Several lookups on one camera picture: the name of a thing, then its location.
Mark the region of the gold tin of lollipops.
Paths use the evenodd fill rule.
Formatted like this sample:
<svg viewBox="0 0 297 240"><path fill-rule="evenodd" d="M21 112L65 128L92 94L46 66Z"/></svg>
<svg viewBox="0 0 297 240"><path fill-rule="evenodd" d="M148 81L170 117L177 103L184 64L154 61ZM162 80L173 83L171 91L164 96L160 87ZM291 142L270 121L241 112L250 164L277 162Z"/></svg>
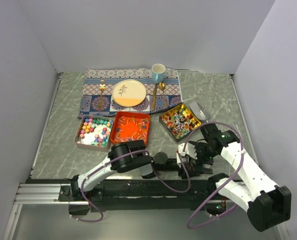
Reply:
<svg viewBox="0 0 297 240"><path fill-rule="evenodd" d="M159 123L175 143L179 143L202 123L183 103L159 116Z"/></svg>

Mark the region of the orange tin of lollipops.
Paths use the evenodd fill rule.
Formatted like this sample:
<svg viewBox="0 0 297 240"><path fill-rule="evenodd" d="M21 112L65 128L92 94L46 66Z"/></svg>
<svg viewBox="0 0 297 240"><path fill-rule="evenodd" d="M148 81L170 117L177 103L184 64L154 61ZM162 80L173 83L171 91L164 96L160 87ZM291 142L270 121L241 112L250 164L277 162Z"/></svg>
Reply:
<svg viewBox="0 0 297 240"><path fill-rule="evenodd" d="M113 144L143 140L148 145L151 118L146 113L119 111L115 116L110 140Z"/></svg>

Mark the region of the metal scoop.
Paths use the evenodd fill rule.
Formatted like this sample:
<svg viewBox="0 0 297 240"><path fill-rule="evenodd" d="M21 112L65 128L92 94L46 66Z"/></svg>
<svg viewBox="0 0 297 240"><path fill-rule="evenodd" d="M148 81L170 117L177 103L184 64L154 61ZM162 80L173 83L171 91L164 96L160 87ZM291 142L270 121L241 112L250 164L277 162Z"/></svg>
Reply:
<svg viewBox="0 0 297 240"><path fill-rule="evenodd" d="M208 122L210 119L210 114L206 111L206 109L200 105L197 101L191 102L189 104L189 108L192 113L201 121Z"/></svg>

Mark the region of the silver tin of star candies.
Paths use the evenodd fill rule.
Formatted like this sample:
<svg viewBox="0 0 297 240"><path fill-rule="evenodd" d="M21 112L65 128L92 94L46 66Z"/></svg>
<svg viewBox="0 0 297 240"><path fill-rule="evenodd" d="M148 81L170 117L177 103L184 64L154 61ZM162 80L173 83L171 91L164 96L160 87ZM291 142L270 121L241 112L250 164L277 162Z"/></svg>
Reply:
<svg viewBox="0 0 297 240"><path fill-rule="evenodd" d="M110 134L114 119L105 116L84 115L81 118L74 144L81 149L106 152L110 146Z"/></svg>

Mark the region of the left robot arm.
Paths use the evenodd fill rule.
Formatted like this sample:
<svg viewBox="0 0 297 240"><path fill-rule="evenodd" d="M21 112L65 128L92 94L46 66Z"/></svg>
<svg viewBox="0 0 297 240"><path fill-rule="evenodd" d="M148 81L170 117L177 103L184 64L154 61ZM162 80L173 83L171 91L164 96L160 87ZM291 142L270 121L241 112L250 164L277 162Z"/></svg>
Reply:
<svg viewBox="0 0 297 240"><path fill-rule="evenodd" d="M117 143L97 166L70 179L70 195L75 201L82 201L88 192L108 177L136 169L143 179L151 179L156 176L156 165L143 140Z"/></svg>

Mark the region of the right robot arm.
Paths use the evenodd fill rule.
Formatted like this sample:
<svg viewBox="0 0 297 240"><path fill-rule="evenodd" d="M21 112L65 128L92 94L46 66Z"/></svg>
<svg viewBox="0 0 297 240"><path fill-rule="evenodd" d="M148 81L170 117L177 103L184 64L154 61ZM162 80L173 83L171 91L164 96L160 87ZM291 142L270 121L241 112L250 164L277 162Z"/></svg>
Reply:
<svg viewBox="0 0 297 240"><path fill-rule="evenodd" d="M242 208L259 232L288 221L292 201L289 188L279 186L262 171L245 150L242 136L236 129L229 127L222 132L218 125L218 122L208 122L199 127L206 140L201 152L207 158L220 155L235 171L230 176L219 173L208 179L208 197L197 210L212 198L223 196Z"/></svg>

